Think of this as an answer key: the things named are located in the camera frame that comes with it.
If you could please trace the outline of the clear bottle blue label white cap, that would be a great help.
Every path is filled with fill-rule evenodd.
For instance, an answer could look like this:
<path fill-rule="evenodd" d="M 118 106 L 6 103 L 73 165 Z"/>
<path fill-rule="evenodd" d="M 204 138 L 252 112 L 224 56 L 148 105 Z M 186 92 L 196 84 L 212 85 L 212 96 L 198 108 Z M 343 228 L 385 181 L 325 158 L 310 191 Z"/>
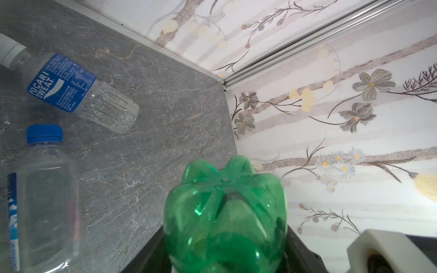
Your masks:
<path fill-rule="evenodd" d="M 34 54 L 1 34 L 1 66 L 19 73 L 33 97 L 114 133 L 127 132 L 138 117 L 133 100 L 60 53 Z"/>

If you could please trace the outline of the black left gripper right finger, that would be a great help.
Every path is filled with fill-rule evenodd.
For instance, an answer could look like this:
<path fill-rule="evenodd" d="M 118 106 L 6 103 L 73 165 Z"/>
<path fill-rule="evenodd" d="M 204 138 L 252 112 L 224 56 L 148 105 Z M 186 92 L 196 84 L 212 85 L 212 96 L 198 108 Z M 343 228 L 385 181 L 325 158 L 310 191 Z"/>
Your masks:
<path fill-rule="evenodd" d="M 286 273 L 327 273 L 323 259 L 309 250 L 291 227 L 287 229 L 285 246 Z"/>

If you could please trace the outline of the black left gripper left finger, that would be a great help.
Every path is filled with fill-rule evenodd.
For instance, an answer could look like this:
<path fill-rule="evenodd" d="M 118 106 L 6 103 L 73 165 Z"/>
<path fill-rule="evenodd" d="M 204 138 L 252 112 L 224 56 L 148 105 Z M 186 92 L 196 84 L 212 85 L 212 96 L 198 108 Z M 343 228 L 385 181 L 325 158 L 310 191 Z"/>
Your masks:
<path fill-rule="evenodd" d="M 171 262 L 168 257 L 163 226 L 151 237 L 148 243 L 121 271 L 122 273 L 170 273 Z"/>

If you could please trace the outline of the small green bottle yellow cap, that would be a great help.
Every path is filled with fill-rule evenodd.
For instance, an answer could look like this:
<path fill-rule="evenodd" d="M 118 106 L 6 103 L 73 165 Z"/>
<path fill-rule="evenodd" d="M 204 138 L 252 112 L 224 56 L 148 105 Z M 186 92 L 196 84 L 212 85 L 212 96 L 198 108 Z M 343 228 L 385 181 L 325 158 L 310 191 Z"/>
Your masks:
<path fill-rule="evenodd" d="M 223 169 L 194 160 L 168 194 L 163 232 L 179 273 L 274 273 L 286 246 L 284 187 L 241 155 Z"/>

